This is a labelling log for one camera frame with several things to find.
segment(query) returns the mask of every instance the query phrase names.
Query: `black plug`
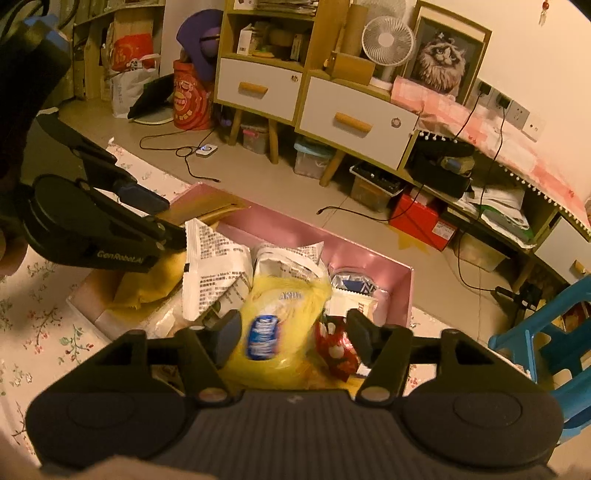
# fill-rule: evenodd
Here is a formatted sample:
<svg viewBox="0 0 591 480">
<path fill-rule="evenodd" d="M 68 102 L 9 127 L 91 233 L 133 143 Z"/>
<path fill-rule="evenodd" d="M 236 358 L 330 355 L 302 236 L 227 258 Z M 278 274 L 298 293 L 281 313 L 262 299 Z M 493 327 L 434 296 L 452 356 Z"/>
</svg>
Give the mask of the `black plug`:
<svg viewBox="0 0 591 480">
<path fill-rule="evenodd" d="M 499 96 L 496 98 L 496 103 L 498 106 L 500 106 L 506 110 L 509 108 L 509 104 L 511 103 L 511 100 L 509 98 L 507 98 L 505 95 L 503 95 L 502 93 L 499 93 Z"/>
<path fill-rule="evenodd" d="M 485 82 L 481 82 L 480 86 L 478 87 L 478 93 L 481 95 L 490 95 L 492 87 Z"/>
</svg>

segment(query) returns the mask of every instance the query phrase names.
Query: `cat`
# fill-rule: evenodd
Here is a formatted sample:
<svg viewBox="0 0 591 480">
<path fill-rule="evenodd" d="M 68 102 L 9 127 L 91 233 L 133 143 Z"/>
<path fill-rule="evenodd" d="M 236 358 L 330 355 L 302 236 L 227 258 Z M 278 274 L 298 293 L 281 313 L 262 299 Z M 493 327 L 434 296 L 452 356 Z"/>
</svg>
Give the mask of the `cat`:
<svg viewBox="0 0 591 480">
<path fill-rule="evenodd" d="M 413 79 L 431 90 L 456 97 L 466 73 L 466 50 L 454 45 L 454 39 L 440 33 L 419 52 Z"/>
</svg>

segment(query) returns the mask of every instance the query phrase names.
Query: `blue oval label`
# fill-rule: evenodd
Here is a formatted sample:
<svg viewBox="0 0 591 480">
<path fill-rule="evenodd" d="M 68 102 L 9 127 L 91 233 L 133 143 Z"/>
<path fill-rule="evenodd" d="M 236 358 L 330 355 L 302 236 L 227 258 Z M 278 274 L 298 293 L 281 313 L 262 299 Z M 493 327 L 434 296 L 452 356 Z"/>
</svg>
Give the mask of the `blue oval label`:
<svg viewBox="0 0 591 480">
<path fill-rule="evenodd" d="M 254 319 L 248 333 L 246 356 L 250 360 L 270 360 L 277 354 L 279 318 L 260 315 Z"/>
</svg>

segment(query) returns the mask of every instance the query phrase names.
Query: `cabinet leg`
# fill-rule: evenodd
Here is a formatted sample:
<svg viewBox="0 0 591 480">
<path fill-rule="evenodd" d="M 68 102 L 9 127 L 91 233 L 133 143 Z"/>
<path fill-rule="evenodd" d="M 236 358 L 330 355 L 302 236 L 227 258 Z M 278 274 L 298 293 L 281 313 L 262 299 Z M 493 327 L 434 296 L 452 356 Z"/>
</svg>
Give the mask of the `cabinet leg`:
<svg viewBox="0 0 591 480">
<path fill-rule="evenodd" d="M 513 285 L 511 286 L 511 290 L 513 290 L 513 293 L 519 293 L 523 284 L 530 277 L 534 267 L 535 259 L 534 257 L 530 257 L 527 263 L 524 265 L 523 269 L 521 270 L 519 277 L 517 277 L 517 280 L 515 280 L 515 283 L 513 283 Z"/>
<path fill-rule="evenodd" d="M 236 109 L 234 114 L 234 121 L 232 122 L 232 129 L 230 130 L 230 137 L 228 137 L 228 145 L 233 147 L 238 140 L 238 132 L 240 131 L 240 123 L 242 122 L 242 110 Z"/>
<path fill-rule="evenodd" d="M 269 119 L 269 157 L 271 163 L 279 163 L 279 138 L 277 137 L 277 120 Z"/>
<path fill-rule="evenodd" d="M 320 179 L 320 186 L 326 187 L 333 176 L 335 176 L 336 171 L 339 169 L 343 158 L 345 157 L 345 152 L 341 150 L 337 150 L 330 160 L 330 163 L 326 166 L 324 173 L 322 174 L 322 178 Z"/>
</svg>

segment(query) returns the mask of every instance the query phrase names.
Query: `white drawer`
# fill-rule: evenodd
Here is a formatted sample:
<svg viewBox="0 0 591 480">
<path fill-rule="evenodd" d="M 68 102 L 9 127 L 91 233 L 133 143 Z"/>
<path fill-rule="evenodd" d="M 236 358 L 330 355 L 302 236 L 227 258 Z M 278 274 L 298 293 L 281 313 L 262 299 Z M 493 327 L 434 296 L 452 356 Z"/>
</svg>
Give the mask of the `white drawer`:
<svg viewBox="0 0 591 480">
<path fill-rule="evenodd" d="M 591 273 L 591 244 L 564 218 L 558 220 L 535 254 L 570 284 L 582 278 L 573 268 L 575 261 Z"/>
<path fill-rule="evenodd" d="M 338 121 L 345 116 L 346 122 Z M 350 126 L 361 121 L 363 132 Z M 319 78 L 310 79 L 300 130 L 342 145 L 394 170 L 418 117 L 396 105 Z"/>
<path fill-rule="evenodd" d="M 246 60 L 222 59 L 217 81 L 217 100 L 234 103 L 291 122 L 296 111 L 301 73 Z M 267 89 L 256 93 L 241 83 Z"/>
</svg>

